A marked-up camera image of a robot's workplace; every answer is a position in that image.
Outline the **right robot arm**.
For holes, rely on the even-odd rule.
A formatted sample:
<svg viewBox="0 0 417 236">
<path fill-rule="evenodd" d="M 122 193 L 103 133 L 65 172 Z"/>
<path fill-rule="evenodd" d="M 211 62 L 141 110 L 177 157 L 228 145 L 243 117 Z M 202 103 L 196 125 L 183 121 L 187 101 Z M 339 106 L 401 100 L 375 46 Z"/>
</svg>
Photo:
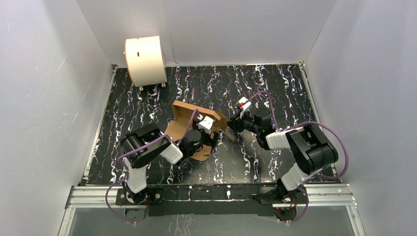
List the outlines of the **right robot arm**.
<svg viewBox="0 0 417 236">
<path fill-rule="evenodd" d="M 306 124 L 289 130 L 275 131 L 268 109 L 258 108 L 254 115 L 241 112 L 227 122 L 234 132 L 247 130 L 256 135 L 265 150 L 289 149 L 295 162 L 277 181 L 277 198 L 284 204 L 297 196 L 296 189 L 322 169 L 338 161 L 338 153 L 317 124 Z"/>
</svg>

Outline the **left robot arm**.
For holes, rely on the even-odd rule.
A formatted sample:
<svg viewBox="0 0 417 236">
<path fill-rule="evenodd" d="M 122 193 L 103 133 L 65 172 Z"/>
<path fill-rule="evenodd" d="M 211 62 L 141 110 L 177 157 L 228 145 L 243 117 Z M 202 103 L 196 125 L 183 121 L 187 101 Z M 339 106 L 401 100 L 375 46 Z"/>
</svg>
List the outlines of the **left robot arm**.
<svg viewBox="0 0 417 236">
<path fill-rule="evenodd" d="M 208 134 L 205 129 L 193 128 L 186 132 L 180 143 L 176 143 L 169 135 L 164 134 L 156 123 L 150 123 L 128 133 L 121 143 L 123 154 L 118 158 L 128 170 L 125 188 L 128 199 L 136 205 L 145 202 L 147 198 L 146 169 L 149 163 L 157 157 L 165 158 L 176 165 L 188 158 L 197 157 L 205 147 L 214 148 L 219 140 L 220 132 Z"/>
</svg>

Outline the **brown cardboard box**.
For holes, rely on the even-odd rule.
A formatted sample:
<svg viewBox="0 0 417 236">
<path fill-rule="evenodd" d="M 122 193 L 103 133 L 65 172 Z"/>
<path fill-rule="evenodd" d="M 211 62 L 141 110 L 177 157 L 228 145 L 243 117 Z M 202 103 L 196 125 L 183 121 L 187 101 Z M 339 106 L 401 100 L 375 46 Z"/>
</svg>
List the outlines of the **brown cardboard box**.
<svg viewBox="0 0 417 236">
<path fill-rule="evenodd" d="M 225 131 L 227 129 L 227 117 L 219 111 L 199 107 L 179 100 L 173 102 L 172 108 L 174 119 L 169 121 L 164 133 L 169 135 L 174 141 L 180 140 L 186 134 L 186 131 L 194 129 L 194 121 L 191 119 L 191 115 L 196 109 L 199 115 L 214 120 L 210 135 L 212 138 L 214 137 L 215 131 Z"/>
</svg>

